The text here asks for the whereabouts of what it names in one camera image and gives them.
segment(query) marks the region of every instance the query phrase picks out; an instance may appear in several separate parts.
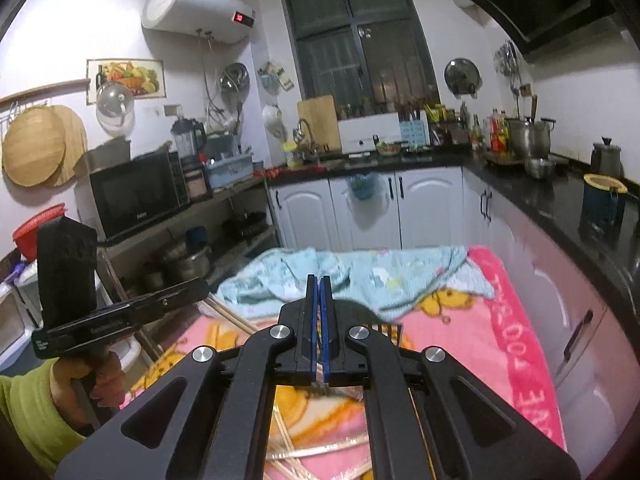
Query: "cabinet door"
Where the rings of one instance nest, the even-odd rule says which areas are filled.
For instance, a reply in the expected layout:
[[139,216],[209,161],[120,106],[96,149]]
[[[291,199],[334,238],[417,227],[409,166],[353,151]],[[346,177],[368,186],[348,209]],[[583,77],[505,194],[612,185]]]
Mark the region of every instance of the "cabinet door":
[[489,188],[486,198],[487,244],[502,260],[517,293],[520,293],[520,263],[530,220],[496,190]]
[[[575,264],[532,223],[527,229],[524,260],[530,265],[524,274],[530,277],[524,293],[518,293],[558,385],[593,337],[606,305]],[[564,349],[574,333],[565,359]]]
[[340,250],[328,180],[277,187],[270,193],[287,249]]
[[396,182],[403,249],[464,243],[460,168],[399,171]]
[[462,170],[463,227],[465,244],[487,245],[489,221],[485,215],[487,184],[469,170]]
[[375,195],[358,200],[346,178],[329,181],[343,251],[399,249],[398,190],[393,173],[381,173]]
[[556,396],[568,452],[587,478],[640,402],[640,366],[610,310]]

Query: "light blue towel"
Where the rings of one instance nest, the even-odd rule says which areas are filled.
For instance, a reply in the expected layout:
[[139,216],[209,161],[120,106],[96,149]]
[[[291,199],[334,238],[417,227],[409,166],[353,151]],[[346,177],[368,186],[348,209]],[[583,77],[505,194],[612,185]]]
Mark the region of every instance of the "light blue towel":
[[216,295],[243,317],[277,316],[284,303],[304,297],[309,274],[329,276],[334,299],[357,301],[389,321],[450,280],[457,290],[492,299],[493,287],[466,254],[462,246],[352,253],[272,249],[225,280]]

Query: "yellow container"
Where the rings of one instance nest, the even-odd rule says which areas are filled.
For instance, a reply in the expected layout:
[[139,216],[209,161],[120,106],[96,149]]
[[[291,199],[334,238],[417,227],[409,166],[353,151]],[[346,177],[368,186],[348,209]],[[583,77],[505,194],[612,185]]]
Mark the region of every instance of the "yellow container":
[[287,166],[290,168],[299,168],[305,163],[302,153],[298,150],[298,145],[292,140],[283,143],[282,151],[287,157]]

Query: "pink blanket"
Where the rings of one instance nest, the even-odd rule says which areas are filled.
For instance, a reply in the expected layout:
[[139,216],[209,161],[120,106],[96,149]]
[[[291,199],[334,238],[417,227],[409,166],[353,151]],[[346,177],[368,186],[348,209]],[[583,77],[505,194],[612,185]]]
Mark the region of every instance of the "pink blanket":
[[[399,322],[404,326],[402,345],[421,350],[441,346],[480,380],[516,408],[525,418],[563,449],[566,448],[556,394],[540,343],[527,319],[501,261],[485,247],[469,250],[473,260],[495,289],[495,299],[440,290],[422,300]],[[132,397],[148,387],[185,354],[201,344],[219,350],[244,342],[234,327],[201,317],[133,388]],[[279,390],[276,402],[285,417],[296,447],[337,442],[366,433],[364,407],[353,400],[315,399],[293,389]],[[272,437],[277,440],[275,432]],[[319,479],[344,478],[369,459],[369,446],[302,459]],[[273,480],[284,479],[268,464]]]

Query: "jar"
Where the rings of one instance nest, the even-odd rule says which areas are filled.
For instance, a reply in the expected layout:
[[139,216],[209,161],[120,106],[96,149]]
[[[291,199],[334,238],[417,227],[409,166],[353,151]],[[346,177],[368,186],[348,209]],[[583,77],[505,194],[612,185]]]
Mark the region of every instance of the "jar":
[[184,173],[184,183],[187,187],[187,194],[191,202],[206,199],[209,196],[207,181],[204,178],[202,169],[188,170]]
[[285,142],[282,145],[282,151],[287,157],[287,166],[290,168],[298,168],[304,164],[305,159],[298,149],[298,145],[292,140]]

